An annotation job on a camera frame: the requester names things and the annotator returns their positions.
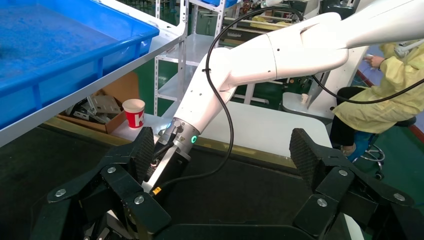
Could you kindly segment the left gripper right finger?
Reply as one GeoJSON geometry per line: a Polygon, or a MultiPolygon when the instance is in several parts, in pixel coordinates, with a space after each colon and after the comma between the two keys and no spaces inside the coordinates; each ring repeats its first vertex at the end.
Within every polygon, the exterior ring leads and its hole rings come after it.
{"type": "Polygon", "coordinates": [[[421,240],[424,217],[406,193],[358,170],[339,150],[315,143],[294,128],[290,157],[312,194],[293,220],[321,240],[339,214],[351,217],[375,240],[421,240]]]}

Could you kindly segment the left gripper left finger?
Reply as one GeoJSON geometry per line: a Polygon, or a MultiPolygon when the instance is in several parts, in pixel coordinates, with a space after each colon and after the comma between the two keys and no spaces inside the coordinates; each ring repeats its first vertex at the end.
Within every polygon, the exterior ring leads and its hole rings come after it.
{"type": "Polygon", "coordinates": [[[153,160],[154,135],[113,147],[92,170],[47,195],[32,240],[151,240],[170,215],[142,187],[153,160]]]}

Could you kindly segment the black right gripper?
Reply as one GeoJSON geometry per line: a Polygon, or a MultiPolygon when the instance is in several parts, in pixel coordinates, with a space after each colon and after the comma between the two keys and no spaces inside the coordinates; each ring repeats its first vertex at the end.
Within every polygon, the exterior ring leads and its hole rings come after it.
{"type": "Polygon", "coordinates": [[[150,177],[151,190],[160,187],[161,191],[154,195],[153,198],[163,204],[165,199],[176,185],[175,182],[163,186],[165,183],[182,177],[185,168],[190,162],[191,157],[186,153],[181,153],[178,150],[169,150],[161,158],[160,163],[150,177]]]}

